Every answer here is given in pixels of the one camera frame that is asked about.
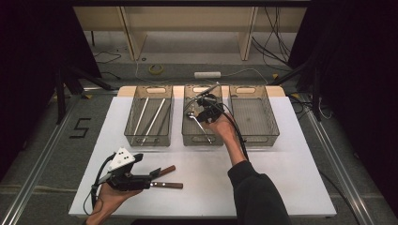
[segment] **gray carpet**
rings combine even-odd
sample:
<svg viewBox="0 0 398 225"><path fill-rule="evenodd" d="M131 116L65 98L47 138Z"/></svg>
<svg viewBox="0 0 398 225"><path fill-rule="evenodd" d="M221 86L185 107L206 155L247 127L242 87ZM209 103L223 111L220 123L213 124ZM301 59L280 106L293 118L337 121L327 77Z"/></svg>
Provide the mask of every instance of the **gray carpet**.
<svg viewBox="0 0 398 225"><path fill-rule="evenodd" d="M153 82L144 82L135 78L135 65L99 65L99 68L102 72L112 72L121 77L121 80L118 80L110 74L103 74L103 80L116 87L154 84ZM276 71L265 66L164 65L164 73L157 77L150 75L147 72L147 68L148 65L139 65L138 76L140 78L151 81L167 81L166 83L168 84L208 83L208 81L191 80L193 79L194 71L221 71L222 74L231 74L244 68L257 69L270 82L272 81L271 75ZM82 83L85 86L95 86L87 81L82 81ZM264 81L256 72L248 70L234 76L221 78L220 83L259 84L264 83ZM290 93L295 91L295 83L295 79L284 83L283 89L285 92ZM103 92L97 94L96 92L92 92L91 94L93 95L90 98L79 100L43 175L38 181L40 186L58 188L59 192L35 191L23 211L19 224L81 224L82 221L80 219L68 215L69 207L75 195L73 190L77 189L80 184L85 167L100 134L100 129L112 97L114 96L113 94L103 94ZM20 153L20 156L15 160L8 174L2 180L2 186L23 184L23 181L34 166L41 150L54 130L56 116L56 102L52 101L48 110L39 121L35 132L32 133L26 149ZM316 165L323 173L329 176L337 187L341 188L307 115L301 116L302 113L298 114L298 118L300 118L299 123L305 139L310 146ZM90 118L89 121L81 122L81 127L89 128L89 130L85 138L71 139L70 136L72 135L83 134L81 130L74 130L79 118ZM354 157L354 151L338 121L335 118L331 118L330 120L325 119L322 121L322 124L327 130L349 174L355 178L355 185L369 207L375 224L398 224L397 218L380 195L377 187L360 163L360 160ZM324 183L332 202L338 209L337 216L331 218L292 218L293 224L355 224L353 215L335 188L326 180L324 180ZM2 187L0 192L1 215L5 214L17 191L17 188ZM130 222L131 219L129 218L111 218L106 224L130 224ZM170 222L174 224L194 223L187 220L136 220L133 224L170 224Z"/></svg>

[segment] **transparent gray bin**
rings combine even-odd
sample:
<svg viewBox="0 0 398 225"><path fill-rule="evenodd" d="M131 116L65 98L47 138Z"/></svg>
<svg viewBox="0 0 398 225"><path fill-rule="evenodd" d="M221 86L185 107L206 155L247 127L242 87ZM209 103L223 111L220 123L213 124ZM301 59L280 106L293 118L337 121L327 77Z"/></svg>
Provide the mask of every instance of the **transparent gray bin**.
<svg viewBox="0 0 398 225"><path fill-rule="evenodd" d="M124 135L131 146L170 146L173 86L137 86Z"/></svg>
<svg viewBox="0 0 398 225"><path fill-rule="evenodd" d="M246 146L272 146L280 132L266 87L231 85L229 95L231 111Z"/></svg>
<svg viewBox="0 0 398 225"><path fill-rule="evenodd" d="M203 107L199 107L196 101L193 101L192 99L211 86L212 85L193 84L187 84L184 86L184 109L186 110L183 112L182 119L182 140L185 146L223 145L220 137L217 137L210 129L205 129L207 133L206 136L197 123L187 115L187 112L194 112L197 116L203 110ZM216 97L217 102L222 102L222 88L220 86L213 89L210 94L213 94Z"/></svg>

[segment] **floor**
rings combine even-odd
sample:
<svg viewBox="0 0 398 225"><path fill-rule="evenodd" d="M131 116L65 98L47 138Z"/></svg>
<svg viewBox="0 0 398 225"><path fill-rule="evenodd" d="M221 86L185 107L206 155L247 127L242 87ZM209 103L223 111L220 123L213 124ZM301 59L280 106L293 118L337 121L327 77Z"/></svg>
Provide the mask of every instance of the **floor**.
<svg viewBox="0 0 398 225"><path fill-rule="evenodd" d="M253 46L248 61L239 56L236 34L233 33L150 33L145 41L140 59L131 61L123 33L94 32L95 46L91 46L103 80L113 86L141 83L181 84L193 80L195 71L220 71L228 83L269 83L274 75L283 76L288 70L277 60L263 60L263 54ZM91 34L86 32L91 44ZM268 34L254 34L260 43L265 43ZM295 34L283 34L287 48L291 48ZM280 54L278 41L273 38L268 44L271 52ZM165 70L156 77L147 72L151 65L163 65ZM282 84L286 94L296 91L297 79ZM8 171L0 183L0 215L6 215L15 199L21 194L26 181L32 176L32 168L42 169L33 185L32 195L21 205L23 209L17 216L18 224L81 224L80 218L68 215L76 189L90 159L109 104L116 92L104 92L96 85L82 81L86 88L83 97L67 95L70 116L61 128L55 124L57 116L56 98L49 101L48 109L42 115L35 132L26 143L26 149ZM309 100L302 94L301 100ZM315 164L326 174L331 182L344 192L353 203L362 203L364 211L355 209L361 224L398 224L397 217L386 204L383 196L355 156L349 140L344 135L338 120L331 109L325 109L321 123L315 122L311 111L301 104L292 103L298 112L298 121L313 154ZM89 128L84 139L71 139L81 135L75 125L79 118L81 126ZM327 137L323 142L320 137ZM341 164L333 162L339 159ZM337 215L330 218L294 217L293 224L356 224L344 198L332 183L324 178L325 186L336 207ZM233 220L217 221L219 224L236 224ZM130 224L130 218L110 218L106 224ZM193 224L191 220L136 220L133 224Z"/></svg>

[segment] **black fabric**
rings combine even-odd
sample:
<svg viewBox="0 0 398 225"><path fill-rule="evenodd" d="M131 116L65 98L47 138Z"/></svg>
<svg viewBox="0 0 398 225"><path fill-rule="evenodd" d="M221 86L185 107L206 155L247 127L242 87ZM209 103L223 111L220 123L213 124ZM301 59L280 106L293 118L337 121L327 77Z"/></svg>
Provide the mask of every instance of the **black fabric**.
<svg viewBox="0 0 398 225"><path fill-rule="evenodd" d="M234 188L238 224L291 224L278 189L248 161L228 171Z"/></svg>

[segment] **roll of tape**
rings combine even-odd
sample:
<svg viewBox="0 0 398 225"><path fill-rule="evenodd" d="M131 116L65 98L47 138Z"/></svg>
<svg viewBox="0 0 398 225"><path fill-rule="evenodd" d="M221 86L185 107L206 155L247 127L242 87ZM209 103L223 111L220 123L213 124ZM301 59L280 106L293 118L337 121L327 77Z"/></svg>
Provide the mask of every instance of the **roll of tape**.
<svg viewBox="0 0 398 225"><path fill-rule="evenodd" d="M152 65L149 67L149 73L152 75L161 75L164 69L162 65Z"/></svg>

